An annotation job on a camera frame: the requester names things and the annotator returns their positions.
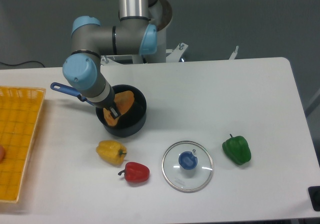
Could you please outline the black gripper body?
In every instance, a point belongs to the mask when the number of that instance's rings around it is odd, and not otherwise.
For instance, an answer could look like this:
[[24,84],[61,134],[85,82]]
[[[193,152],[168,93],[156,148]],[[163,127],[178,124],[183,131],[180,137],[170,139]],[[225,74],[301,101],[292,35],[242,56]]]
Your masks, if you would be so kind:
[[95,107],[109,109],[114,105],[115,92],[111,86],[91,87],[77,94],[77,98]]

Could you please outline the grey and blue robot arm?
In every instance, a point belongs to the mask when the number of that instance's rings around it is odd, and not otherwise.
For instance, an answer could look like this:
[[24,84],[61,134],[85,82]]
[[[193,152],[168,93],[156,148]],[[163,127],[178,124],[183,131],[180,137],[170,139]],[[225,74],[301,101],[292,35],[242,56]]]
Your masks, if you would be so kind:
[[101,73],[101,57],[132,55],[150,63],[166,62],[166,27],[172,9],[166,0],[119,0],[119,25],[103,27],[94,17],[72,26],[71,55],[63,64],[67,81],[112,119],[123,115],[112,86]]

